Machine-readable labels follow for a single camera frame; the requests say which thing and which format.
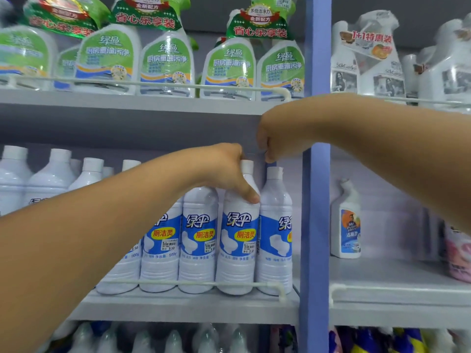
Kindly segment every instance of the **pink product package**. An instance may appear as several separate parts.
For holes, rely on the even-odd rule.
[[[471,283],[471,237],[450,225],[445,234],[450,275]]]

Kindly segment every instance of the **store shelf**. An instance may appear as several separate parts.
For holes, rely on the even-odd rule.
[[[200,295],[186,294],[177,287],[155,294],[135,288],[114,296],[93,290],[69,319],[297,325],[298,310],[299,297],[294,291],[282,303],[257,289],[244,296],[230,296],[216,288]]]
[[[0,90],[3,142],[175,151],[238,142],[258,153],[273,102]]]
[[[329,270],[331,289],[346,285],[332,294],[331,325],[471,326],[471,285],[448,277],[440,263],[332,257]]]

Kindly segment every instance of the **blue shelf upright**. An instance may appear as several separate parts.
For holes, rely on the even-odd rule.
[[[307,95],[330,92],[332,0],[306,0]],[[300,353],[328,352],[330,145],[302,158]]]

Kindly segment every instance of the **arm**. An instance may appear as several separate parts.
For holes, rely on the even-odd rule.
[[[171,153],[2,217],[2,350],[39,347],[188,190],[233,189],[257,203],[241,156],[228,143]]]
[[[268,162],[328,142],[471,234],[471,117],[354,94],[279,105],[262,117]]]

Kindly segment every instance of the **white shelf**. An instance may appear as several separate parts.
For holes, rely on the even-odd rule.
[[[260,115],[279,103],[0,90],[0,137],[95,148],[175,151],[238,142],[258,153]]]
[[[265,295],[255,288],[247,295],[230,296],[216,288],[192,295],[177,287],[154,294],[138,287],[113,296],[93,290],[69,319],[297,325],[298,310],[299,297],[295,291],[282,303],[278,297]]]
[[[471,327],[471,284],[440,263],[331,257],[329,271],[331,288],[347,285],[333,292],[331,325]]]

